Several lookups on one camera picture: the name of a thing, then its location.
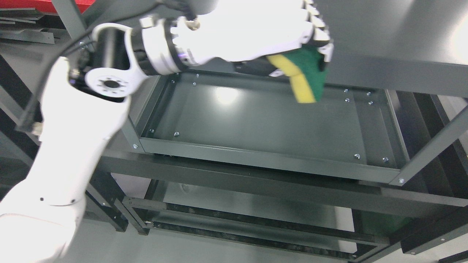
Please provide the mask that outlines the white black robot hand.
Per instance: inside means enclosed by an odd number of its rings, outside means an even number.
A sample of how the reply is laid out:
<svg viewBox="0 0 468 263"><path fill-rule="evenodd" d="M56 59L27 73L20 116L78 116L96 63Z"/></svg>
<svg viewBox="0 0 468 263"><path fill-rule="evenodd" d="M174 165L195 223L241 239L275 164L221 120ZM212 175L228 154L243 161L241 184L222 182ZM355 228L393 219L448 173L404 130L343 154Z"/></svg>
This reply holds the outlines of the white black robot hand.
<svg viewBox="0 0 468 263"><path fill-rule="evenodd" d="M212 12L170 30L182 62L204 65L214 58L251 61L302 47L319 52L319 68L331 61L334 44L312 0L220 0Z"/></svg>

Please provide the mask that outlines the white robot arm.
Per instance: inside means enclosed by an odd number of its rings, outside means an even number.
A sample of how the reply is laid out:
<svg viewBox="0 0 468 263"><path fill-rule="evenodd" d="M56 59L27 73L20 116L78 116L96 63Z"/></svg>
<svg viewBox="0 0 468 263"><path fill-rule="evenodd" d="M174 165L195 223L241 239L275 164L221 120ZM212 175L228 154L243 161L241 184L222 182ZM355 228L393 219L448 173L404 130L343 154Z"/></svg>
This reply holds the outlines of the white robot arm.
<svg viewBox="0 0 468 263"><path fill-rule="evenodd" d="M188 30L186 18L152 17L140 27L103 23L91 32L99 41L110 30L123 33L127 70L92 69L84 92L69 82L69 60L57 58L41 93L42 132L37 155L26 178L1 201L1 262L52 263L64 256L81 224L85 192L109 140L128 116L131 95L150 75L136 52L144 52L156 74L182 70L176 65L177 28Z"/></svg>

